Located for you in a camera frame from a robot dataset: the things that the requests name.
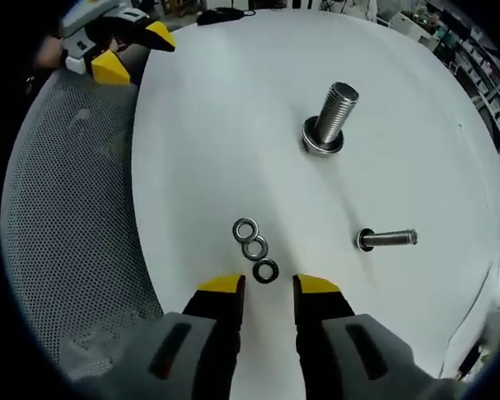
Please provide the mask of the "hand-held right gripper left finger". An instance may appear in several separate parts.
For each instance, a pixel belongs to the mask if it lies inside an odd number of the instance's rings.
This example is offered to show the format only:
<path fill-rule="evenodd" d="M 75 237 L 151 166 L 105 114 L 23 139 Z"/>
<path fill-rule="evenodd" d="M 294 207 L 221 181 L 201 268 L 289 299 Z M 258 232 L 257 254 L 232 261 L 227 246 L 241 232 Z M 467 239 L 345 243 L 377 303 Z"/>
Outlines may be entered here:
<path fill-rule="evenodd" d="M 140 327 L 108 372 L 75 385 L 82 399 L 228 399 L 241 348 L 246 278 L 200 285 L 182 312 Z"/>

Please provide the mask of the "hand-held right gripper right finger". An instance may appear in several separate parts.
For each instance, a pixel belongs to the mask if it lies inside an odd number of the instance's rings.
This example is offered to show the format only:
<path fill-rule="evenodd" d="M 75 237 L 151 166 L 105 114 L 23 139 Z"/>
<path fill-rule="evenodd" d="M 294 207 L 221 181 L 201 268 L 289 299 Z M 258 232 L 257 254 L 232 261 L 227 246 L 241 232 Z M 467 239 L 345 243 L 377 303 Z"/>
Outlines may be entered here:
<path fill-rule="evenodd" d="M 436 379 L 413 350 L 341 289 L 320 277 L 292 278 L 296 349 L 308 399 L 457 399 L 452 379 Z"/>

